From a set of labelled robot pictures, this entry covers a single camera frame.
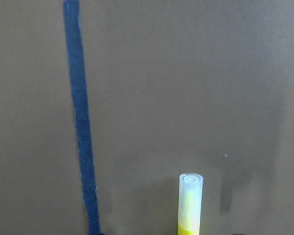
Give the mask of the yellow highlighter pen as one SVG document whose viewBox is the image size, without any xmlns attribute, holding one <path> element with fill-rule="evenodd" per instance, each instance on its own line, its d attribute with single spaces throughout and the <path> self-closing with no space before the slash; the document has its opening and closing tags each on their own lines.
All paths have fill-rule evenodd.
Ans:
<svg viewBox="0 0 294 235">
<path fill-rule="evenodd" d="M 203 177 L 196 173 L 183 173 L 179 177 L 178 235 L 200 233 Z"/>
</svg>

